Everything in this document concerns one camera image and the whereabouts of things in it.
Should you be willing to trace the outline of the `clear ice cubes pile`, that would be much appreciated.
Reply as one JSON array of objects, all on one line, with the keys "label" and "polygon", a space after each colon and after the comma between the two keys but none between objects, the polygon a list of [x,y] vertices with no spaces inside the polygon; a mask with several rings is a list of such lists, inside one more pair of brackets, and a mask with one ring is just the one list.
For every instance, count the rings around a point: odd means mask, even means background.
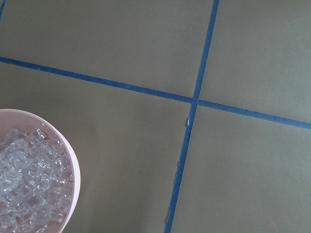
[{"label": "clear ice cubes pile", "polygon": [[60,138],[11,128],[0,143],[0,231],[45,233],[64,223],[73,171]]}]

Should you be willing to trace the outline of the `pink bowl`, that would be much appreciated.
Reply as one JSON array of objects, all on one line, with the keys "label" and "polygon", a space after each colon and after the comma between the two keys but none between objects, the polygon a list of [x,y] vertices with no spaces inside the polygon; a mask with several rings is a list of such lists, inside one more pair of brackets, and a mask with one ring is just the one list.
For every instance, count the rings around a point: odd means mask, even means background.
[{"label": "pink bowl", "polygon": [[64,143],[65,149],[69,155],[72,173],[73,173],[73,183],[74,189],[72,194],[71,206],[69,209],[69,213],[66,215],[65,219],[62,223],[49,223],[48,228],[45,232],[47,233],[61,233],[67,223],[69,222],[80,193],[81,186],[81,172],[79,163],[76,157],[76,154],[68,142],[68,140],[49,122],[45,119],[26,111],[18,110],[18,109],[1,109],[0,110],[0,138],[3,140],[5,138],[5,134],[11,129],[17,128],[22,131],[32,132],[38,128],[41,128],[46,134],[47,138],[58,137]]}]

